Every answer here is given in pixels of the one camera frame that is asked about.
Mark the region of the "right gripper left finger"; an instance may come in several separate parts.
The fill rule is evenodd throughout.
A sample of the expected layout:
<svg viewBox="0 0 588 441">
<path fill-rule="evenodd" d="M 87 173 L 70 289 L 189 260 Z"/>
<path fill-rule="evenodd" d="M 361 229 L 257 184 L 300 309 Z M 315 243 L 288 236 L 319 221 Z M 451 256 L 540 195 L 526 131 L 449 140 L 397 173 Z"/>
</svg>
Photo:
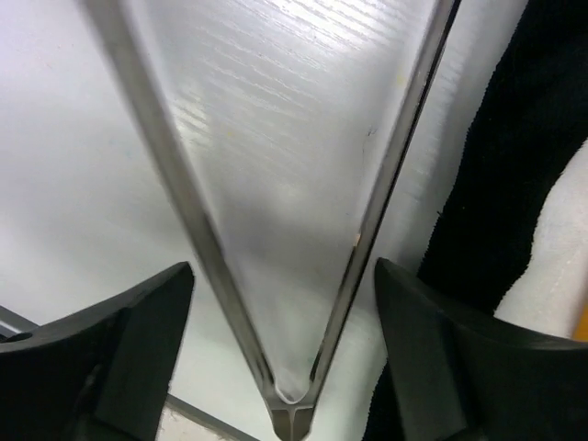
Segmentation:
<svg viewBox="0 0 588 441">
<path fill-rule="evenodd" d="M 154 440 L 192 292 L 181 262 L 2 339 L 2 439 Z"/>
</svg>

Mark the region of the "metal tongs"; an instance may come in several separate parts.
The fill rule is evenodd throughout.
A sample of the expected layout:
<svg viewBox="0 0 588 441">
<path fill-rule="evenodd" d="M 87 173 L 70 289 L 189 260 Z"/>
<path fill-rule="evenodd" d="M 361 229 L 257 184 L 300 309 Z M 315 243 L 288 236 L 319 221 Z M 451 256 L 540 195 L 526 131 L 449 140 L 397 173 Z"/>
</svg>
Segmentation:
<svg viewBox="0 0 588 441">
<path fill-rule="evenodd" d="M 228 265 L 220 236 L 175 135 L 150 69 L 133 37 L 120 1 L 85 1 L 83 7 L 114 69 L 121 94 L 139 127 L 164 189 L 181 220 L 201 268 L 220 304 L 235 340 L 281 440 L 303 440 L 311 426 L 334 355 L 396 187 L 424 104 L 447 45 L 461 3 L 438 1 L 404 94 L 387 148 L 371 188 L 356 244 L 337 290 L 324 335 L 314 358 L 308 388 L 290 398 L 275 380 L 242 292 Z"/>
</svg>

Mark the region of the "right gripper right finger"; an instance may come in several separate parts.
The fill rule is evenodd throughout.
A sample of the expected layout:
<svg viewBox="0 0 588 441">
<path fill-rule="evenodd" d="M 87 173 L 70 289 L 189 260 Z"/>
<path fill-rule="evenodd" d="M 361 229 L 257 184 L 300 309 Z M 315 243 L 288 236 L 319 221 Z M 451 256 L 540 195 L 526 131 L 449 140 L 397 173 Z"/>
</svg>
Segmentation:
<svg viewBox="0 0 588 441">
<path fill-rule="evenodd" d="M 387 259 L 374 268 L 407 440 L 584 440 L 587 346 L 452 300 Z"/>
</svg>

